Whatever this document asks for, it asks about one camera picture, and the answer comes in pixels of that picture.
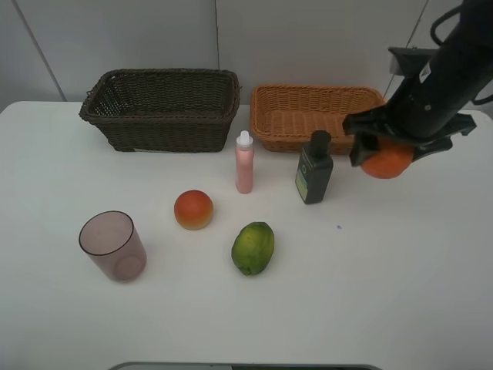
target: plastic cup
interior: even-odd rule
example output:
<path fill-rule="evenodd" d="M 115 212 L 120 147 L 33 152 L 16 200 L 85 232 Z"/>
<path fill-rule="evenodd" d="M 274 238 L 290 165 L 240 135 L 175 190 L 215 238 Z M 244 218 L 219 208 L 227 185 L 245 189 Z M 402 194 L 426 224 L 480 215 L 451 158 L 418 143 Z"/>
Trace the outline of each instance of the plastic cup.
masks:
<path fill-rule="evenodd" d="M 131 281 L 144 270 L 147 255 L 128 214 L 111 210 L 91 218 L 80 231 L 79 245 L 114 281 Z"/>

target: green bottle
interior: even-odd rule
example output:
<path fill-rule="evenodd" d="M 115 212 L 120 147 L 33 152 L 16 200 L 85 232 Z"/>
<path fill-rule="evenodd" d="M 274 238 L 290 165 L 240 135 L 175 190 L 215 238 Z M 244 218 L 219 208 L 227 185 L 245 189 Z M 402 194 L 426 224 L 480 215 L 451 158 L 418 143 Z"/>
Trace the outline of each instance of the green bottle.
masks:
<path fill-rule="evenodd" d="M 296 186 L 305 204 L 324 199 L 334 162 L 329 155 L 330 134 L 314 131 L 309 143 L 303 145 L 296 173 Z"/>

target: white wall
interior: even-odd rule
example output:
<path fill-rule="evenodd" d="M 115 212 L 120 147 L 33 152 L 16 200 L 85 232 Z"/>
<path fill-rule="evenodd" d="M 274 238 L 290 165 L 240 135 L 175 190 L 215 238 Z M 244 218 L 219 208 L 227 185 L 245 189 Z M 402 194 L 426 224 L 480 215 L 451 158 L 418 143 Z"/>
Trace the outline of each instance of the white wall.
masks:
<path fill-rule="evenodd" d="M 212 68 L 260 83 L 367 85 L 385 92 L 388 46 L 435 47 L 431 23 L 461 0 L 12 0 L 68 100 L 117 68 Z M 0 111 L 60 100 L 11 0 L 0 0 Z M 219 35 L 216 34 L 216 13 Z M 457 17 L 439 28 L 444 38 Z M 411 37 L 413 28 L 418 24 Z M 219 58 L 216 37 L 219 39 Z M 401 78 L 390 84 L 387 97 Z M 493 93 L 491 84 L 481 95 Z M 483 107 L 493 115 L 493 104 Z"/>
<path fill-rule="evenodd" d="M 17 0 L 67 100 L 119 68 L 217 68 L 214 0 Z"/>
<path fill-rule="evenodd" d="M 0 0 L 0 112 L 19 100 L 62 99 L 14 5 Z"/>
<path fill-rule="evenodd" d="M 406 46 L 425 0 L 217 0 L 220 66 L 242 103 L 260 83 L 391 81 L 389 46 Z"/>

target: orange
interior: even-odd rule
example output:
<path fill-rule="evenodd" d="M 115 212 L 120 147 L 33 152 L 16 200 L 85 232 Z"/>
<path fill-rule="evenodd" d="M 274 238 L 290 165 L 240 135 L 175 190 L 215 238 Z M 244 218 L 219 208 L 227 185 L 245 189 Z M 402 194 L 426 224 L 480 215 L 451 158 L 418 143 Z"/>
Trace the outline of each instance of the orange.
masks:
<path fill-rule="evenodd" d="M 378 179 L 392 179 L 399 176 L 413 161 L 414 148 L 407 144 L 395 143 L 386 137 L 379 137 L 380 150 L 361 164 L 365 173 Z"/>

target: bottle label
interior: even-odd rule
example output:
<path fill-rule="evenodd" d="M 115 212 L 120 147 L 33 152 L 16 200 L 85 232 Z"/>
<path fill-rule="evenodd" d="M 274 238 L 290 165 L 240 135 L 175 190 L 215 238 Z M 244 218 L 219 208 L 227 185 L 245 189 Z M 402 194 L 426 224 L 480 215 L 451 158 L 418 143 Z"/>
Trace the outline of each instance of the bottle label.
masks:
<path fill-rule="evenodd" d="M 305 176 L 303 174 L 303 170 L 305 171 L 305 173 L 307 172 L 307 168 L 305 167 L 304 164 L 298 167 L 298 171 L 296 173 L 296 187 L 300 192 L 301 198 L 303 200 L 306 200 L 308 194 L 308 185 L 307 185 L 307 179 L 305 179 Z"/>

